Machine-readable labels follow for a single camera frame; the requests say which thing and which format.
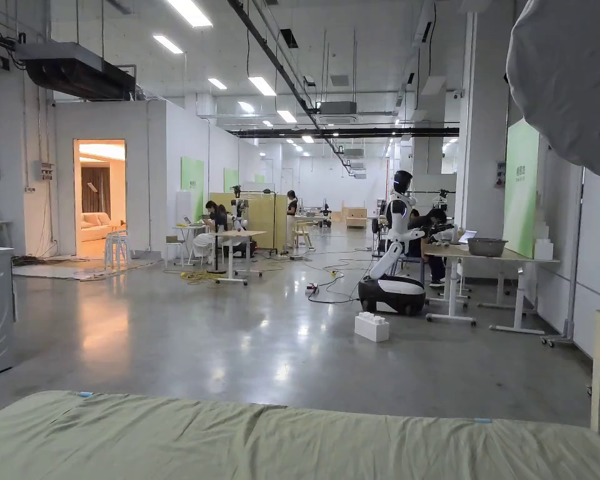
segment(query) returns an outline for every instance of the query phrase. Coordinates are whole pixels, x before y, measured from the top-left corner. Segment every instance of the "desk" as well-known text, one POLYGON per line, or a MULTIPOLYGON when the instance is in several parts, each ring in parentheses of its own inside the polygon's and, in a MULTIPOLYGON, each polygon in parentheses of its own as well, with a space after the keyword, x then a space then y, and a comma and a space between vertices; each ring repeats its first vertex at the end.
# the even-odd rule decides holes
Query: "desk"
POLYGON ((242 282, 245 286, 247 286, 248 282, 249 282, 249 275, 251 275, 252 272, 257 273, 259 276, 263 276, 263 272, 258 271, 258 270, 251 270, 251 237, 253 237, 255 235, 266 234, 266 233, 267 232, 262 232, 262 231, 230 230, 228 232, 220 232, 217 234, 212 234, 212 235, 215 235, 217 238, 221 238, 222 240, 229 240, 229 269, 227 270, 227 276, 218 278, 216 281, 216 284, 219 284, 220 282, 229 282, 229 283, 242 282), (242 239, 242 238, 247 240, 246 255, 244 257, 247 262, 247 269, 246 270, 234 270, 234 242, 233 242, 233 240, 242 239), (237 273, 244 273, 244 274, 246 274, 246 277, 244 279, 236 278, 237 273))
POLYGON ((3 246, 5 247, 11 247, 11 238, 9 237, 9 223, 11 223, 10 221, 2 221, 0 220, 0 230, 1 230, 1 234, 2 234, 2 242, 4 243, 3 246))
MULTIPOLYGON (((479 257, 471 255, 469 252, 468 245, 449 245, 449 246, 437 246, 437 245, 426 245, 422 249, 423 254, 433 255, 436 257, 447 257, 451 261, 446 263, 446 275, 444 282, 444 300, 449 301, 449 315, 438 315, 438 314, 427 314, 427 320, 432 321, 433 319, 452 319, 462 320, 471 322, 472 326, 477 324, 477 321, 473 317, 457 317, 456 316, 456 281, 458 279, 458 261, 459 259, 487 259, 497 262, 517 262, 522 265, 525 263, 557 263, 557 260, 535 260, 528 257, 524 257, 516 252, 511 251, 508 248, 504 249, 502 257, 479 257)), ((498 277, 498 300, 502 301, 502 292, 504 291, 504 273, 501 272, 497 275, 498 277)), ((514 313, 514 326, 499 326, 490 325, 489 328, 492 330, 501 331, 513 331, 518 334, 535 334, 544 335, 542 330, 533 330, 528 328, 522 328, 522 315, 523 315, 523 302, 524 302, 524 268, 520 267, 517 269, 517 292, 516 292, 516 305, 514 313)), ((481 304, 482 306, 491 306, 492 304, 481 304)), ((497 308, 508 308, 504 305, 497 304, 497 308)))
POLYGON ((197 232, 199 230, 204 230, 206 229, 206 225, 204 223, 201 224, 192 224, 192 225, 182 225, 182 226, 174 226, 173 230, 179 230, 182 232, 182 238, 184 239, 184 247, 187 249, 187 253, 189 254, 189 260, 187 260, 187 263, 185 265, 192 265, 191 263, 191 258, 193 256, 193 248, 191 248, 191 250, 189 250, 189 233, 190 232, 197 232))

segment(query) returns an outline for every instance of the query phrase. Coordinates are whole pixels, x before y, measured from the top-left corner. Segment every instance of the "mattress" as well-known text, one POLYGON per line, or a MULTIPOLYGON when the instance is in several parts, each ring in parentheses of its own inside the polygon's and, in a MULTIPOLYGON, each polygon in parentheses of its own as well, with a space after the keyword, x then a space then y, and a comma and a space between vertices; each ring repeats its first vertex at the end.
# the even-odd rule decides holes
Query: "mattress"
POLYGON ((44 392, 0 411, 0 480, 600 480, 600 436, 507 420, 44 392))

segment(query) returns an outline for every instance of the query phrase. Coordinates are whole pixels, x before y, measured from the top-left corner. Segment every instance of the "woman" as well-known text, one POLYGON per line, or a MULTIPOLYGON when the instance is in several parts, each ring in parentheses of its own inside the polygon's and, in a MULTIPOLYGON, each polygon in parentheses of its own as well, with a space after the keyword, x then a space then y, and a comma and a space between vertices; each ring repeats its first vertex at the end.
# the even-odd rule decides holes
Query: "woman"
MULTIPOLYGON (((224 205, 217 205, 215 202, 209 201, 204 208, 209 212, 209 218, 203 218, 202 222, 209 226, 209 231, 212 233, 226 232, 227 215, 224 205)), ((214 262, 213 247, 215 243, 216 237, 211 233, 197 235, 192 241, 193 254, 196 257, 209 255, 206 263, 211 265, 214 262)))
POLYGON ((286 208, 286 246, 294 247, 294 227, 296 225, 296 211, 298 210, 298 199, 296 192, 289 190, 286 192, 289 198, 289 207, 286 208))

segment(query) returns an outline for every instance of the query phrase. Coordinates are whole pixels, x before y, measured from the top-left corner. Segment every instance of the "metal bowl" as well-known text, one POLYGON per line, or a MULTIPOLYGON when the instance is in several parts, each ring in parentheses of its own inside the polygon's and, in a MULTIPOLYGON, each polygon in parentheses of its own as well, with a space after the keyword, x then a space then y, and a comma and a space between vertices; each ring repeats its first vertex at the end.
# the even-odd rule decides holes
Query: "metal bowl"
POLYGON ((507 240, 499 238, 469 238, 469 252, 477 257, 502 257, 507 240))

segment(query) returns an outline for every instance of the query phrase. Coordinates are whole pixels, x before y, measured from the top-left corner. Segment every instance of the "laptop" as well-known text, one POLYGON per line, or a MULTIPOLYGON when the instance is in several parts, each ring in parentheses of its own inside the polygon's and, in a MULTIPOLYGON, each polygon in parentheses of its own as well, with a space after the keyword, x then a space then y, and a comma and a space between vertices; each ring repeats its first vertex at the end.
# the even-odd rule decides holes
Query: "laptop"
POLYGON ((469 242, 469 238, 474 238, 478 232, 475 230, 467 230, 464 232, 464 235, 460 237, 458 243, 466 245, 469 242))

